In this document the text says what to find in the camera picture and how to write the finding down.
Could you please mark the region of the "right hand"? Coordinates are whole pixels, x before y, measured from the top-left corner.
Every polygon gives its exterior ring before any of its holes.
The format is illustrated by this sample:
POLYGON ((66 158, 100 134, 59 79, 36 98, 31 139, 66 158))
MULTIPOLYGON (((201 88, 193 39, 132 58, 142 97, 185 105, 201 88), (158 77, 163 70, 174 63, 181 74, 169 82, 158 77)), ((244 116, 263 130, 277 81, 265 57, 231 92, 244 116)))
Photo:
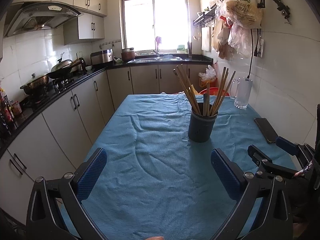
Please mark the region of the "right hand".
POLYGON ((163 236, 153 236, 153 237, 149 237, 145 240, 164 240, 163 236))

